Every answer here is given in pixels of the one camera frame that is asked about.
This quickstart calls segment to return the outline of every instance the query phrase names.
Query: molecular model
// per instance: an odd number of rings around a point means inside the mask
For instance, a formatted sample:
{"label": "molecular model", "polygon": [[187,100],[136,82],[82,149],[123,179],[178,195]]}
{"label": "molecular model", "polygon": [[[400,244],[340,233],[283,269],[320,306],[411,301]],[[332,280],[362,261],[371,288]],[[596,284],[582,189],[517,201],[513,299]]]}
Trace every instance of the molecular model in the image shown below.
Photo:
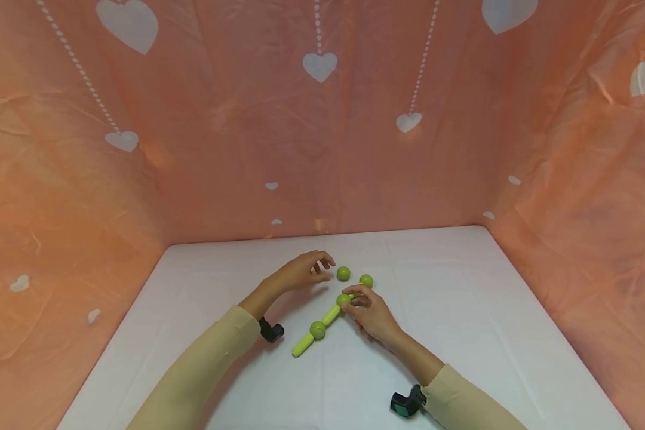
{"label": "molecular model", "polygon": [[[349,278],[351,277],[351,271],[349,270],[348,267],[342,266],[337,269],[337,279],[340,280],[341,282],[346,282],[349,281]],[[359,282],[362,284],[366,285],[368,288],[373,288],[373,277],[371,275],[363,275],[360,277]],[[296,344],[294,349],[291,350],[291,354],[294,357],[299,357],[303,352],[308,349],[310,345],[313,344],[314,340],[321,340],[324,338],[325,331],[327,330],[327,327],[329,327],[333,321],[336,320],[337,316],[342,311],[342,304],[344,303],[351,303],[351,299],[354,298],[354,294],[340,294],[337,296],[337,304],[330,309],[326,314],[324,314],[324,317],[322,321],[314,321],[311,324],[311,327],[309,329],[309,333],[306,334],[303,339],[299,343]]]}

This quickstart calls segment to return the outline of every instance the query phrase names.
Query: orange backdrop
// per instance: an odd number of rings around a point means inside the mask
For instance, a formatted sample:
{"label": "orange backdrop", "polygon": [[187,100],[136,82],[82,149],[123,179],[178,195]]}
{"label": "orange backdrop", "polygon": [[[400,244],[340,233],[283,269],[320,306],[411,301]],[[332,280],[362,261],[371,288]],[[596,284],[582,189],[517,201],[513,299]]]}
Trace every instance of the orange backdrop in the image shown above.
{"label": "orange backdrop", "polygon": [[645,429],[645,0],[0,0],[0,429],[170,244],[471,223]]}

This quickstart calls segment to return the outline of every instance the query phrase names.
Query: green sphere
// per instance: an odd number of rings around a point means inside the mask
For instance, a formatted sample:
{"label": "green sphere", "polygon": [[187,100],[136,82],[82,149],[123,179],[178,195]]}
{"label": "green sphere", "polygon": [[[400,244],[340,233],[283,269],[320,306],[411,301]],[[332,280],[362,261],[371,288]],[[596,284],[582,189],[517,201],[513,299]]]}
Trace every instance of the green sphere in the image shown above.
{"label": "green sphere", "polygon": [[350,277],[351,277],[351,271],[349,270],[348,267],[342,266],[337,269],[337,279],[340,280],[341,282],[349,281]]}
{"label": "green sphere", "polygon": [[368,288],[373,288],[373,277],[371,275],[368,275],[368,273],[362,275],[359,281]]}
{"label": "green sphere", "polygon": [[342,304],[348,303],[351,304],[351,296],[348,294],[340,294],[337,296],[337,306],[340,308],[342,307]]}
{"label": "green sphere", "polygon": [[324,338],[324,324],[322,321],[315,321],[311,324],[311,334],[313,335],[314,339],[322,339]]}

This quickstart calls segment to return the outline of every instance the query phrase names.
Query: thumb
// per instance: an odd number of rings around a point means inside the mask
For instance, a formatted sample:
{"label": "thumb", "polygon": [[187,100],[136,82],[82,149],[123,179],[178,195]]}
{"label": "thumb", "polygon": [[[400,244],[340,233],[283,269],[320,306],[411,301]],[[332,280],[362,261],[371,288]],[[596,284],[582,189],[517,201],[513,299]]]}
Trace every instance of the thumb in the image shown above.
{"label": "thumb", "polygon": [[332,275],[329,272],[323,272],[319,275],[313,275],[313,282],[319,284],[320,282],[327,282],[332,279]]}
{"label": "thumb", "polygon": [[365,311],[365,309],[356,308],[355,306],[348,303],[342,303],[342,311],[344,311],[344,313],[346,314],[349,314],[349,316],[351,316],[351,318],[353,318],[355,321],[360,322],[359,320],[363,317],[363,312]]}

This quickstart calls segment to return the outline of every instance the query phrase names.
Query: white table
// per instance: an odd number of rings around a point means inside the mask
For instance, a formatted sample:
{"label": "white table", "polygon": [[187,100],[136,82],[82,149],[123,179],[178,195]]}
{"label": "white table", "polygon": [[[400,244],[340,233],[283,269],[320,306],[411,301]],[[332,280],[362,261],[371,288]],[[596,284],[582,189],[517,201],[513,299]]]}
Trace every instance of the white table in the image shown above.
{"label": "white table", "polygon": [[[416,339],[530,430],[628,429],[525,282],[482,227],[170,247],[61,421],[59,430],[124,429],[178,354],[288,259],[327,250],[352,279],[369,273]],[[435,429],[389,411],[415,383],[380,345],[339,318],[300,358],[291,349],[342,285],[281,298],[267,314],[285,336],[228,372],[209,429]]]}

